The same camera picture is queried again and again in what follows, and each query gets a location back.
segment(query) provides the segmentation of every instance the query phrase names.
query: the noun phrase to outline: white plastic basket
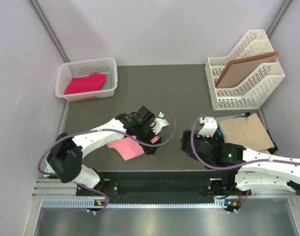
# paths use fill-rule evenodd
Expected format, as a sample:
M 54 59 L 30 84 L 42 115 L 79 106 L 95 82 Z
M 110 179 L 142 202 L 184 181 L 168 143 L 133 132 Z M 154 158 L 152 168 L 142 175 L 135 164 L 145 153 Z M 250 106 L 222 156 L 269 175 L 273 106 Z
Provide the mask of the white plastic basket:
M 205 70 L 214 110 L 259 109 L 285 77 L 278 60 L 258 66 L 234 88 L 215 88 L 215 83 L 230 60 L 273 52 L 263 29 L 249 30 L 225 57 L 208 58 Z
M 64 92 L 73 77 L 86 77 L 97 72 L 100 74 L 106 74 L 106 81 L 100 91 L 64 95 Z M 117 81 L 117 64 L 114 58 L 99 58 L 68 62 L 59 67 L 56 78 L 55 93 L 57 97 L 63 97 L 68 101 L 110 97 L 115 93 Z

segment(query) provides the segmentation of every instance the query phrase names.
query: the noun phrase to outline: gray panel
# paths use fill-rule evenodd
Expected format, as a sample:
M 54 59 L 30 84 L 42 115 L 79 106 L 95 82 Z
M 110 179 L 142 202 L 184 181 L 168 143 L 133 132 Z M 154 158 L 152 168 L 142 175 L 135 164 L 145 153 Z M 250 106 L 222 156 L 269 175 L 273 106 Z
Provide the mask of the gray panel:
M 102 125 L 119 113 L 137 111 L 142 105 L 155 114 L 172 111 L 177 118 L 174 138 L 155 155 L 143 155 L 125 162 L 119 153 L 102 147 L 89 154 L 84 163 L 98 171 L 117 170 L 204 170 L 204 166 L 180 152 L 184 129 L 204 113 L 221 117 L 245 111 L 214 111 L 204 65 L 121 66 L 118 88 L 113 97 L 72 102 L 65 131 L 74 133 Z M 160 133 L 167 139 L 172 125 Z
M 35 236 L 298 235 L 287 199 L 249 199 L 238 215 L 222 209 L 108 209 L 97 216 L 82 211 L 55 225 L 72 211 L 42 209 Z

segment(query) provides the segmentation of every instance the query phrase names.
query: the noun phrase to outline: beige cloth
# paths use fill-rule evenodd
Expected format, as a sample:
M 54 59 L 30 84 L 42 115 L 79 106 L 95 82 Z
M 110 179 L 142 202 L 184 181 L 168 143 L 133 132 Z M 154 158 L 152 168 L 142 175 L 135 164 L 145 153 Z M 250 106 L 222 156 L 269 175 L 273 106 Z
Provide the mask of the beige cloth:
M 219 127 L 226 143 L 243 145 L 255 151 L 274 147 L 257 114 L 247 118 L 222 120 Z

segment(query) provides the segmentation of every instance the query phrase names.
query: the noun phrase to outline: red cloth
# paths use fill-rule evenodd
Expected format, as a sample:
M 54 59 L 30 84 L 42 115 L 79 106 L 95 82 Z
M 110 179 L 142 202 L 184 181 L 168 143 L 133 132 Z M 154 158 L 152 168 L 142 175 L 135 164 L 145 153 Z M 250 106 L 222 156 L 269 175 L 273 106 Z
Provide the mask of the red cloth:
M 94 73 L 87 77 L 72 78 L 64 94 L 91 92 L 101 90 L 106 81 L 106 75 Z

